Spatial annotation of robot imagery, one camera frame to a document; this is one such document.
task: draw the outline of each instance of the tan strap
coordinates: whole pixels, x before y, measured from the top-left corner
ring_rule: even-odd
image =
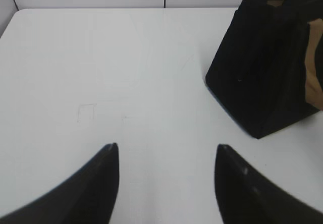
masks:
[[[278,7],[278,6],[281,6],[283,2],[284,0],[267,0],[267,5]]]
[[[306,82],[305,100],[307,103],[323,110],[323,91],[316,76],[315,51],[323,34],[323,20],[309,22],[310,31],[305,55]]]

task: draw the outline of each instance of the black bag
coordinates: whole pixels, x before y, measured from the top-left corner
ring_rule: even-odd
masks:
[[[7,224],[107,224],[119,187],[116,143],[106,145],[58,187],[3,217]]]
[[[305,101],[304,64],[308,22],[316,18],[323,18],[323,0],[243,0],[235,12],[206,84],[251,136],[318,111]]]
[[[225,224],[319,224],[323,214],[270,182],[229,145],[219,145],[215,191]]]

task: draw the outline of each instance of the pencil mark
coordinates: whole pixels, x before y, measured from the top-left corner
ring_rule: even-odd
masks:
[[[77,123],[80,122],[80,116],[81,116],[81,109],[85,107],[92,107],[92,120],[94,121],[94,116],[95,116],[95,107],[97,103],[92,103],[92,104],[80,104],[77,110]]]
[[[96,107],[96,104],[95,105],[93,105],[93,112],[92,112],[92,120],[94,120],[94,116],[95,116],[95,107]]]
[[[126,120],[126,119],[136,119],[136,117],[121,117],[121,122],[123,122],[123,120]]]
[[[186,61],[185,61],[185,63],[183,64],[183,66],[182,66],[182,68],[180,69],[180,71],[182,71],[184,68],[185,68],[185,66],[187,65],[187,63],[191,60],[191,58],[193,57],[194,55],[191,55]]]

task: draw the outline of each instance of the white tabletop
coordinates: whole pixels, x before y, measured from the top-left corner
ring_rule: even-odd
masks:
[[[0,216],[120,150],[111,223],[222,223],[217,145],[323,211],[323,115],[261,140],[204,84],[235,8],[32,9],[0,39]]]

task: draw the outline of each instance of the white table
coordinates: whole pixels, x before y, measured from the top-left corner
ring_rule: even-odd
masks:
[[[0,39],[0,215],[112,142],[121,174],[112,224],[222,223],[219,143],[323,211],[323,115],[256,140],[204,85],[234,10],[16,13]]]

